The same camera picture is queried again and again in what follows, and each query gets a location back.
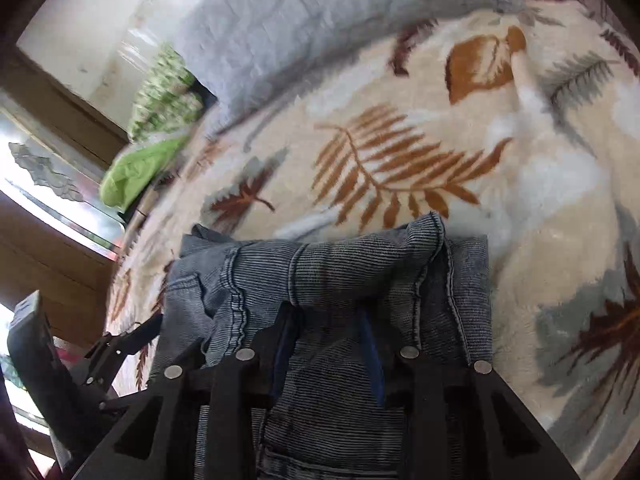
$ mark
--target leaf-patterned blanket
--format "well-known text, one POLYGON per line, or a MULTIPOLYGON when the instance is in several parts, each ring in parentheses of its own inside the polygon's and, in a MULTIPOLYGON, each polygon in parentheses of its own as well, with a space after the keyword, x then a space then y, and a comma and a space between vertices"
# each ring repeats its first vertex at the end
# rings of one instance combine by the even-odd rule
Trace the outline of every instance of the leaf-patterned blanket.
POLYGON ((640 438, 639 75, 635 47, 577 2, 363 49, 214 140, 200 128, 121 259, 107 329, 161 308, 195 222, 313 242, 436 210, 450 236, 488 236, 496 369, 583 478, 611 479, 640 438))

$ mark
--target gray quilted fabric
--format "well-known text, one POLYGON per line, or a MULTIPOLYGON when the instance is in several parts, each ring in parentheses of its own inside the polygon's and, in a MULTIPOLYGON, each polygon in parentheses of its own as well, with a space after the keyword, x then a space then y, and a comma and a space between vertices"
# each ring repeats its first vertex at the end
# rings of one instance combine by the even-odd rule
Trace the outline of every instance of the gray quilted fabric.
POLYGON ((224 127, 308 70, 412 23, 481 7, 518 12, 524 0, 203 0, 174 45, 220 100, 217 121, 224 127))

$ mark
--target striped denim fabric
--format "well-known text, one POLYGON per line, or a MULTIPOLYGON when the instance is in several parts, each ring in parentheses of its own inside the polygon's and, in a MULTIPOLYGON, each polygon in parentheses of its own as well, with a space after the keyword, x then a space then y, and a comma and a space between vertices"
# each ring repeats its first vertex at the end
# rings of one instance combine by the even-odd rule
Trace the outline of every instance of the striped denim fabric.
POLYGON ((395 478, 404 416, 375 403, 356 336, 354 304, 371 297, 407 344, 444 364, 491 360, 486 239, 447 239, 436 214, 314 244, 236 242, 196 225, 170 271, 152 377, 197 337, 207 365, 217 364, 290 301, 304 327, 279 402, 254 410, 260 477, 395 478))

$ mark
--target gray pillow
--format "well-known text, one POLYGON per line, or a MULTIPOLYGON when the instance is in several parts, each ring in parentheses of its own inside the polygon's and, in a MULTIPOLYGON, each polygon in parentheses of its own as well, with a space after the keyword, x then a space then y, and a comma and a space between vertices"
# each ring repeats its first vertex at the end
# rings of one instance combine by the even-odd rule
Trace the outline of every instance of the gray pillow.
POLYGON ((227 126, 313 68, 428 18, 524 0, 203 0, 174 41, 188 70, 220 100, 227 126))

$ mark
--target silver screw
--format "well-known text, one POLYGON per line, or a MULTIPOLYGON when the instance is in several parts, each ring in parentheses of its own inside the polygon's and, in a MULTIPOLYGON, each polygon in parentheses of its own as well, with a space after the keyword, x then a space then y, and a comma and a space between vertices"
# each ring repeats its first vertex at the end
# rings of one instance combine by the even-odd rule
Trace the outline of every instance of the silver screw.
POLYGON ((167 379, 177 379, 178 377, 180 377, 182 375, 182 367, 179 367, 178 365, 171 365, 168 366, 165 370, 164 370, 164 376, 167 379))
POLYGON ((488 363, 487 361, 476 361, 474 363, 474 370, 482 375, 491 373, 491 370, 493 369, 494 368, 491 366, 491 363, 488 363))
POLYGON ((255 357, 255 352, 250 348, 242 348, 236 352, 236 359, 239 361, 250 361, 255 357))
POLYGON ((405 359, 415 359, 420 355, 420 351, 415 346, 403 346, 400 355, 405 359))

